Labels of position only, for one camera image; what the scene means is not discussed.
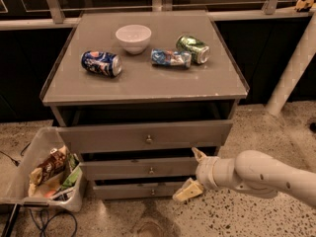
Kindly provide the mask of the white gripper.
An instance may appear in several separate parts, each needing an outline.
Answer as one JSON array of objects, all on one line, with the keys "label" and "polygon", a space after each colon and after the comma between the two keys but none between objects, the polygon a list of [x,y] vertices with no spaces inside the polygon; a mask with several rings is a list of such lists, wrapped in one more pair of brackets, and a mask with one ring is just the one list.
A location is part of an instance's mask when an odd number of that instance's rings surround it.
[{"label": "white gripper", "polygon": [[206,190],[217,190],[218,185],[215,182],[213,170],[218,157],[206,156],[196,147],[192,148],[195,158],[198,162],[196,169],[197,180],[188,178],[184,184],[173,194],[173,200],[178,202],[195,198]]}]

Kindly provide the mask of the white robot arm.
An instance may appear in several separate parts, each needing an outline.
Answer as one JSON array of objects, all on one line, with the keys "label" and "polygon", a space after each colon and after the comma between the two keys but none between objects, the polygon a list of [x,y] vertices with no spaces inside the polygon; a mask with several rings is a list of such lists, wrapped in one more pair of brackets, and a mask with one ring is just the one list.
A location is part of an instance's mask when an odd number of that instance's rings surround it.
[{"label": "white robot arm", "polygon": [[235,158],[206,156],[193,147],[197,160],[196,179],[188,178],[173,194],[173,200],[185,201],[204,191],[230,189],[257,198],[275,198],[288,194],[316,207],[316,174],[288,166],[256,150],[246,150]]}]

